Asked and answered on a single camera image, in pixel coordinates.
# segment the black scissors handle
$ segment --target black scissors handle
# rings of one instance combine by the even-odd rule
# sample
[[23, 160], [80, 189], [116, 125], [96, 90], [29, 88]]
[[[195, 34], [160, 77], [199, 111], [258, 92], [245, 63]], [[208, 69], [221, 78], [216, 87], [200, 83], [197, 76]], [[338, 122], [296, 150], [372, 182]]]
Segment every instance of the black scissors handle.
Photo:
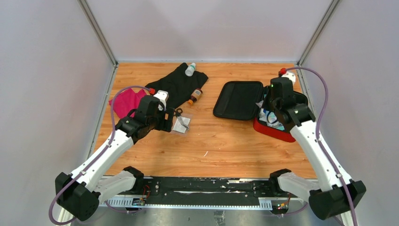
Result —
[[176, 117], [182, 116], [183, 110], [181, 108], [175, 109], [175, 115]]

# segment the wooden table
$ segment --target wooden table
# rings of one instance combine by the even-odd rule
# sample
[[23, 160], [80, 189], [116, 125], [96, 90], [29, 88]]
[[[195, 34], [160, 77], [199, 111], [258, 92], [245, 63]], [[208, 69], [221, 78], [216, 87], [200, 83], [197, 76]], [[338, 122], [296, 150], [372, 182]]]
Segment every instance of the wooden table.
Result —
[[[111, 97], [123, 87], [144, 86], [156, 81], [178, 65], [122, 63], [117, 71]], [[298, 143], [287, 143], [258, 133], [253, 129], [252, 121], [221, 119], [212, 114], [226, 82], [261, 81], [266, 85], [271, 78], [277, 76], [280, 68], [292, 66], [198, 63], [197, 70], [204, 72], [209, 79], [203, 86], [204, 93], [197, 103], [193, 106], [184, 103], [181, 106], [185, 113], [193, 114], [187, 136], [153, 130], [126, 151], [107, 174], [115, 175], [124, 167], [133, 166], [147, 176], [268, 178], [271, 172], [288, 168], [301, 177], [315, 178], [315, 173]], [[298, 82], [294, 89], [300, 91]], [[107, 139], [111, 130], [108, 105], [95, 150]]]

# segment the gray floor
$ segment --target gray floor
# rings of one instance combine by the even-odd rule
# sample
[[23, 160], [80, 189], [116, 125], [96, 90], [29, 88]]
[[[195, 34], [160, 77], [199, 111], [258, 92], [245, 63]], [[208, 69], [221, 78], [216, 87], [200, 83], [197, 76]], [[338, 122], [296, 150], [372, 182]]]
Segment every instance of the gray floor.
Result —
[[[290, 203], [290, 211], [298, 210], [302, 204]], [[144, 209], [135, 214], [117, 213], [100, 207], [89, 219], [105, 215], [90, 226], [338, 226], [334, 219], [319, 220], [308, 207], [301, 213], [278, 218], [269, 211], [261, 210], [188, 210], [188, 209]]]

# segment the brown bottle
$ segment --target brown bottle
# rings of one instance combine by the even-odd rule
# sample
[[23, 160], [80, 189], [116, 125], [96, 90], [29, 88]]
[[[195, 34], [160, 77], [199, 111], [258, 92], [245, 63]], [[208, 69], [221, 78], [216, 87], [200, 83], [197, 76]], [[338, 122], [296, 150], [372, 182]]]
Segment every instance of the brown bottle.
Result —
[[194, 104], [195, 102], [197, 102], [200, 99], [201, 96], [202, 96], [202, 90], [199, 88], [196, 88], [194, 90], [194, 92], [191, 94], [191, 97], [188, 100], [188, 104], [189, 105]]

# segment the white wall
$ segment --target white wall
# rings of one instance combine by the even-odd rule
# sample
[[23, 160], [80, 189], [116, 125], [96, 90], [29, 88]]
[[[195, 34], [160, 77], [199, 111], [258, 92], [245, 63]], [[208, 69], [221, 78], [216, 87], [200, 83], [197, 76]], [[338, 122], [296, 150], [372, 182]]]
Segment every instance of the white wall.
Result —
[[76, 0], [1, 1], [0, 21], [0, 225], [51, 225], [54, 180], [87, 157], [112, 65]]
[[297, 61], [331, 0], [88, 0], [120, 61]]
[[[328, 84], [324, 137], [367, 187], [356, 208], [362, 226], [399, 222], [398, 8], [398, 1], [342, 1], [304, 65]], [[306, 76], [319, 113], [322, 85]]]

